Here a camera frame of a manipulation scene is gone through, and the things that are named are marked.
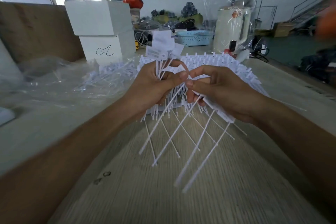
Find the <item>metal staircase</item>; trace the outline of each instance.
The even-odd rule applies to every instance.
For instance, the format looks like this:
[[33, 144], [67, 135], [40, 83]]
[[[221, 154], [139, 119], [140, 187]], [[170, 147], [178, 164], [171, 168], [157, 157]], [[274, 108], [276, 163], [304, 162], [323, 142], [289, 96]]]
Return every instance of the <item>metal staircase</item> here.
[[302, 26], [330, 5], [331, 0], [305, 0], [294, 7], [288, 22], [293, 23], [293, 28]]

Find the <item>person's right hand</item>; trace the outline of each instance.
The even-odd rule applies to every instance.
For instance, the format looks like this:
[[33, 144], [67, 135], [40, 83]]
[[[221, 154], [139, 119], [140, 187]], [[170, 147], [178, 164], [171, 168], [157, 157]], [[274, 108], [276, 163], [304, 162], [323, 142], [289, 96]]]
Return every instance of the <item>person's right hand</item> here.
[[256, 122], [269, 98], [252, 89], [227, 67], [203, 65], [190, 71], [192, 78], [202, 74], [210, 77], [185, 83], [189, 89], [188, 103], [196, 101], [198, 96], [193, 92], [196, 91], [210, 97], [238, 120]]

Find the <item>hand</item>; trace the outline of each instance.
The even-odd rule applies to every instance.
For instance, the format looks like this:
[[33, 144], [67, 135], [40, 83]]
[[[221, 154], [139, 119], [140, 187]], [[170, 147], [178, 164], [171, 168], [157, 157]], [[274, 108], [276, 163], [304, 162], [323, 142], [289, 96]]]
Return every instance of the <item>hand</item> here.
[[165, 72], [161, 81], [156, 77], [155, 61], [141, 68], [138, 76], [121, 99], [133, 120], [140, 119], [153, 105], [164, 103], [167, 94], [187, 80], [188, 68], [182, 61], [173, 60], [170, 64], [174, 67], [179, 65], [183, 65], [187, 71], [176, 74]]
[[191, 91], [194, 90], [209, 96], [238, 120], [249, 123], [256, 121], [263, 104], [269, 98], [252, 89], [227, 67], [203, 65], [190, 71], [192, 78], [202, 74], [210, 77], [188, 80], [185, 83], [189, 89], [188, 103], [195, 102], [198, 97]]

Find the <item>stacked white box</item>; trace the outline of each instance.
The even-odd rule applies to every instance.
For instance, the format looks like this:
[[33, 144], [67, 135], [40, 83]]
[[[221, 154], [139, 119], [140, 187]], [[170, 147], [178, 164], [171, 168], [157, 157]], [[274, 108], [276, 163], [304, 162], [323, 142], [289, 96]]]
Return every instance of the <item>stacked white box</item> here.
[[67, 1], [65, 8], [86, 60], [119, 62], [135, 52], [129, 5], [117, 1]]

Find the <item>forearm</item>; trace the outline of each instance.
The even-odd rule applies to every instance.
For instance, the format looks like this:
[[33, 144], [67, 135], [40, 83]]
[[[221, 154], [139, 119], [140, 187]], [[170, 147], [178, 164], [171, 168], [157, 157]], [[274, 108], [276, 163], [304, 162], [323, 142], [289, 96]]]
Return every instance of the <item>forearm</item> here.
[[45, 223], [78, 178], [128, 123], [119, 100], [0, 179], [0, 223]]
[[258, 116], [257, 126], [336, 207], [336, 137], [272, 99]]

